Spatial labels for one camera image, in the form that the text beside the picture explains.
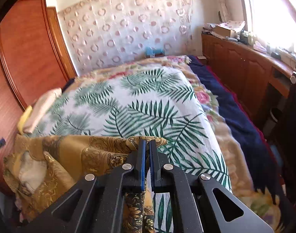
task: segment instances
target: pillow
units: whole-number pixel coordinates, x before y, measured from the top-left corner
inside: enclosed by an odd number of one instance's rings
[[[31,112],[32,112],[32,106],[28,106],[25,109],[25,112],[19,118],[19,121],[17,123],[17,129],[21,135],[23,135],[23,126],[24,126],[26,120],[28,119],[28,117],[30,116]]]
[[[30,117],[23,126],[24,133],[32,133],[46,111],[51,107],[56,98],[61,96],[61,88],[52,89],[43,94],[33,107]]]

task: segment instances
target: bright window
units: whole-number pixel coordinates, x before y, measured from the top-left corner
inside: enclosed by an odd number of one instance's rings
[[[296,10],[296,0],[289,0]],[[252,30],[261,44],[296,52],[296,23],[282,0],[250,0]]]

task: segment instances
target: wooden wardrobe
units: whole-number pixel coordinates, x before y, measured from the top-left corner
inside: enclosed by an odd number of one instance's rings
[[[18,0],[0,23],[0,139],[6,140],[0,175],[24,109],[75,76],[55,8],[45,0]]]

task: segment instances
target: wooden panel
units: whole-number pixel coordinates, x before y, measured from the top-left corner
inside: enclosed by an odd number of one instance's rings
[[[227,51],[228,59],[224,82],[234,93],[237,94],[238,99],[241,99],[244,89],[243,85],[246,80],[247,53],[234,46],[229,46]]]
[[[207,34],[202,34],[202,53],[208,60],[212,58],[213,38]]]
[[[242,95],[244,106],[255,120],[261,101],[267,88],[271,66],[261,57],[249,57],[247,60],[247,78]]]
[[[23,107],[67,82],[52,43],[45,0],[19,0],[0,24],[0,56]]]
[[[286,99],[289,94],[290,84],[286,84],[285,80],[270,76],[269,83],[278,90]]]
[[[3,157],[13,150],[14,139],[17,134],[16,123],[23,111],[2,70],[0,62],[0,139],[4,137],[5,147],[0,149],[0,187],[10,190],[3,180]]]
[[[49,21],[50,30],[52,33],[54,44],[57,48],[58,55],[62,61],[63,67],[68,76],[68,79],[73,78],[77,76],[77,73],[75,72],[71,58],[67,51],[67,47],[66,47],[63,35],[61,33],[61,29],[60,29],[60,25],[59,25],[57,13],[56,13],[56,8],[47,7],[46,12],[47,12],[47,19]]]
[[[212,70],[217,76],[223,81],[225,79],[225,69],[227,69],[227,49],[225,43],[219,41],[213,43],[213,57],[211,58],[212,62],[210,63]]]

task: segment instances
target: pink flower pattern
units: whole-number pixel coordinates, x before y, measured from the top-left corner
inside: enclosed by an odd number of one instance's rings
[[[210,101],[210,96],[206,92],[196,92],[196,97],[201,104],[206,104]]]
[[[207,116],[207,119],[208,119],[208,121],[209,121],[209,122],[213,122],[213,118],[212,118],[212,116],[211,116],[211,115],[209,115],[209,114],[206,114],[206,116]]]
[[[180,59],[180,58],[178,58],[178,57],[176,57],[176,56],[167,56],[167,59],[168,59],[168,60],[171,60],[171,61],[173,61],[173,62],[183,63],[183,60]]]

